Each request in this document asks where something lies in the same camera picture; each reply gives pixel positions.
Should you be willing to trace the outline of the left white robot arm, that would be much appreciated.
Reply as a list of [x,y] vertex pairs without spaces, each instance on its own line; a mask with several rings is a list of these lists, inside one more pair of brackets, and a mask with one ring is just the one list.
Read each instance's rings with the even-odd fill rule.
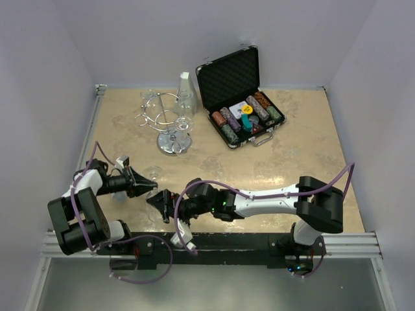
[[85,171],[75,173],[68,191],[47,204],[56,239],[65,255],[109,245],[120,254],[133,250],[134,238],[127,224],[122,220],[107,221],[97,197],[121,192],[136,198],[158,184],[130,165],[115,167],[116,176],[108,169],[106,162],[92,159]]

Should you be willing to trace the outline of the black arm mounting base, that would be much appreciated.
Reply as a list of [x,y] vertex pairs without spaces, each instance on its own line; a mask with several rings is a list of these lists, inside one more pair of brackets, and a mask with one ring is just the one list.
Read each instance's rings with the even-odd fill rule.
[[326,255],[320,236],[312,246],[301,246],[289,233],[197,233],[198,255],[171,244],[172,233],[133,232],[132,241],[102,246],[98,255],[112,258],[117,270],[154,270],[159,264],[266,266],[300,275],[312,272],[313,260]]

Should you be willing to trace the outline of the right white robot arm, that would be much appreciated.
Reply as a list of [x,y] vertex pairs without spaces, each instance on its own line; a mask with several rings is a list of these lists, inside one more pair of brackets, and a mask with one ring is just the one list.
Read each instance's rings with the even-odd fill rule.
[[302,176],[288,187],[273,190],[237,190],[216,181],[191,181],[182,194],[155,190],[147,203],[157,209],[163,221],[174,222],[171,243],[196,253],[191,219],[209,213],[224,222],[263,214],[291,214],[300,217],[289,234],[290,250],[304,254],[323,233],[342,233],[344,193],[332,184]]

